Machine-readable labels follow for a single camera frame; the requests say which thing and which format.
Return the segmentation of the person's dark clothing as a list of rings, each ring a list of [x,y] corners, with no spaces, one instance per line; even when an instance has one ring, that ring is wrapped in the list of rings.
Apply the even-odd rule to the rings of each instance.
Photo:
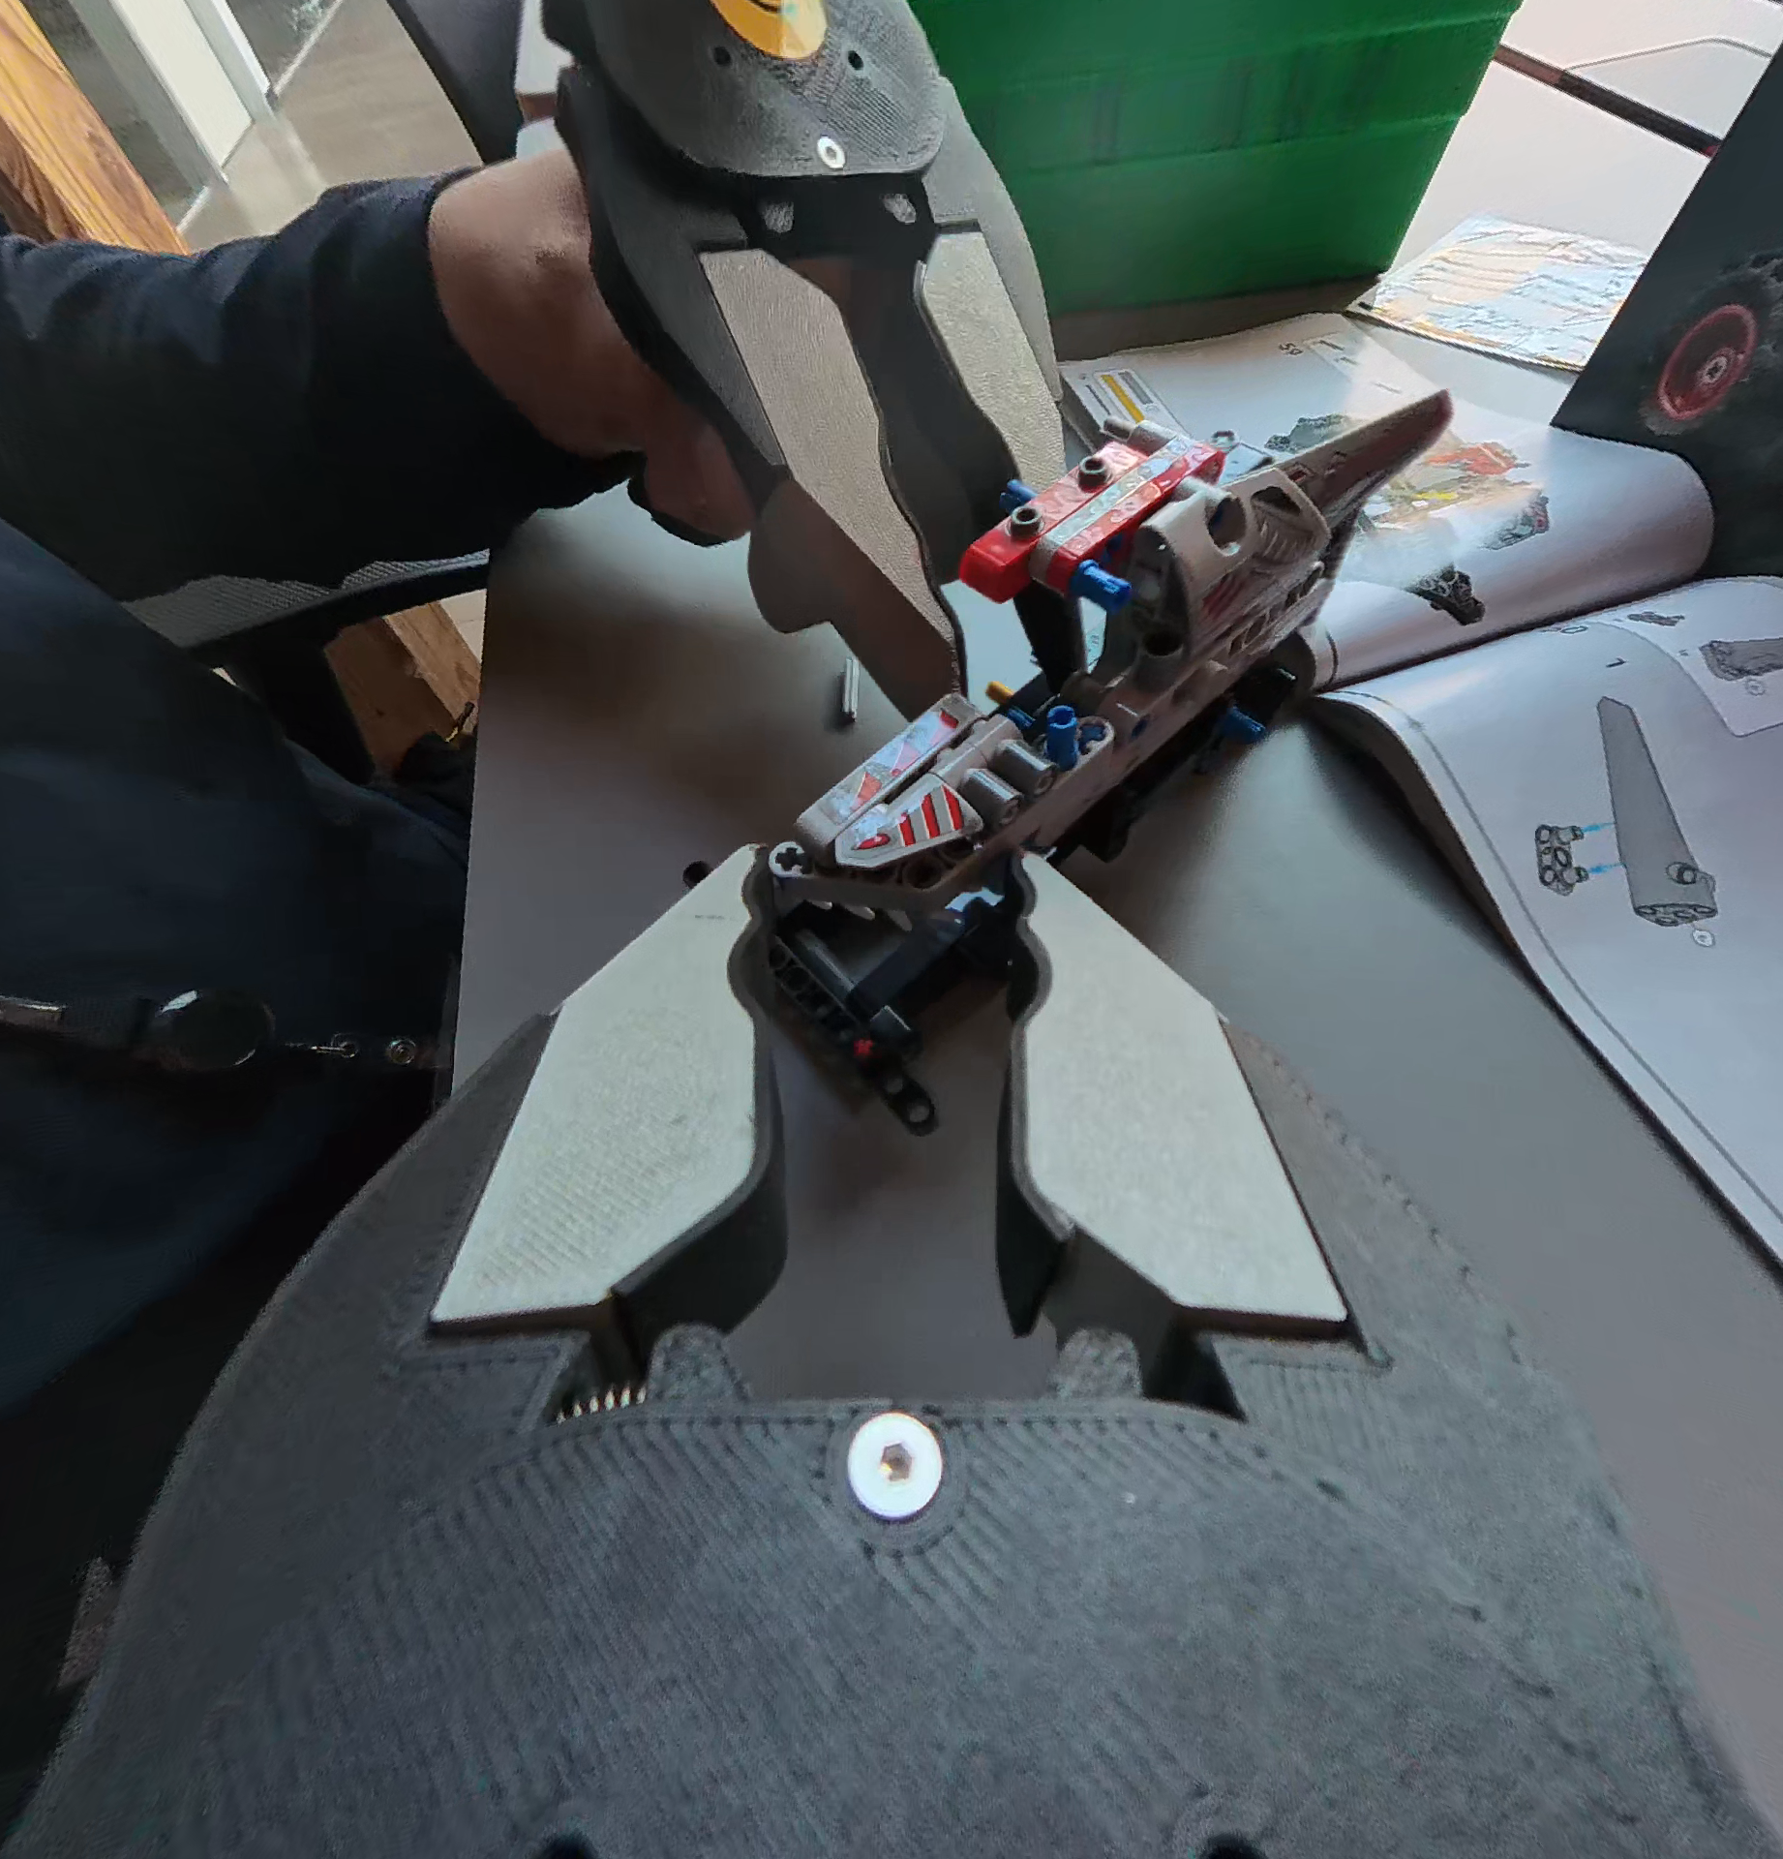
[[[0,1843],[279,1280],[432,1101],[445,817],[0,519]]]

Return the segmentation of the grey red lego model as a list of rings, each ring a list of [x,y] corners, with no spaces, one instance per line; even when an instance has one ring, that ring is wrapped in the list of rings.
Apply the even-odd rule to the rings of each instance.
[[[904,1128],[937,1125],[918,1012],[1016,958],[1022,857],[1115,859],[1173,780],[1264,735],[1297,687],[1280,650],[1452,414],[1433,389],[1231,482],[1218,445],[1109,420],[1044,489],[1011,480],[958,577],[1013,604],[1038,677],[937,699],[769,852],[776,991]]]

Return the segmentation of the lego instruction booklet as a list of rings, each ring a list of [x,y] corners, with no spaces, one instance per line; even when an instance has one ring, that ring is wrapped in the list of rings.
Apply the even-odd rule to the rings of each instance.
[[[1458,397],[1293,671],[1783,1266],[1783,577],[1711,530],[1680,458]]]

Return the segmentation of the person's left hand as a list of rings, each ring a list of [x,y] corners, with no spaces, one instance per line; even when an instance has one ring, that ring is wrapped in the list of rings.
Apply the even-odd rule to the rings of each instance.
[[[610,313],[591,234],[583,176],[563,149],[447,184],[426,244],[449,333],[540,437],[596,466],[635,460],[654,519],[732,542],[755,505],[712,426]]]

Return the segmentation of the wooden furniture panel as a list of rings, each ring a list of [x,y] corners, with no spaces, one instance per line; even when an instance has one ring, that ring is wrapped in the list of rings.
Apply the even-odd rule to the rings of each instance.
[[[43,242],[188,251],[21,1],[0,1],[0,211]]]

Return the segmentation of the person's left forearm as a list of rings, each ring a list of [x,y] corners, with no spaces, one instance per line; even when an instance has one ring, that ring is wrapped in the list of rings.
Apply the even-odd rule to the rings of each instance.
[[[0,211],[0,596],[337,584],[501,542],[622,482],[453,336],[430,261],[451,176],[329,189],[201,253],[39,244]]]

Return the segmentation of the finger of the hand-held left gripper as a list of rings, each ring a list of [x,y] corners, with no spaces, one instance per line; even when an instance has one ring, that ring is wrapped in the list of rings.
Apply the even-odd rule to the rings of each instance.
[[[883,422],[833,296],[776,257],[701,269],[786,460],[749,532],[747,579],[782,635],[833,627],[889,699],[964,685],[964,644],[887,472]]]
[[[1053,373],[978,230],[935,236],[891,298],[887,455],[929,577],[947,586],[1001,515],[1013,482],[1034,489],[1065,466]]]

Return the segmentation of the black lego box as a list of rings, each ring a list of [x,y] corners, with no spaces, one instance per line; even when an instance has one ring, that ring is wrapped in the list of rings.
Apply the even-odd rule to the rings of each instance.
[[[1783,44],[1553,424],[1686,460],[1706,571],[1783,579]]]

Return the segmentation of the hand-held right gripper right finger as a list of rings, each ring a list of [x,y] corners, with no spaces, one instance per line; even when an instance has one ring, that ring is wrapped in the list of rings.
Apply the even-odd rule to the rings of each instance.
[[[1014,1336],[1340,1336],[1349,1309],[1216,1006],[1016,867],[995,1266]]]

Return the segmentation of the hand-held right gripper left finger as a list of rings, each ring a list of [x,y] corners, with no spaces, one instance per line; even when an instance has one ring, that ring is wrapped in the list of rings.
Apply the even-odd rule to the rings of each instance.
[[[788,1252],[742,846],[554,1010],[430,1320],[440,1332],[734,1332]]]

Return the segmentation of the crinkled plastic bag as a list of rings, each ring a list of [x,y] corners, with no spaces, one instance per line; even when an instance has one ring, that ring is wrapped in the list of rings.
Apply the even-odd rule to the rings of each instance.
[[[1347,311],[1466,352],[1582,371],[1648,267],[1644,249],[1469,214],[1373,282]]]

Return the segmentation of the green plastic bin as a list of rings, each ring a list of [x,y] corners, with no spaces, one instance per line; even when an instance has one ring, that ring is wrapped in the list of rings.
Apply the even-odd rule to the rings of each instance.
[[[1396,255],[1516,1],[918,1],[1055,315]]]

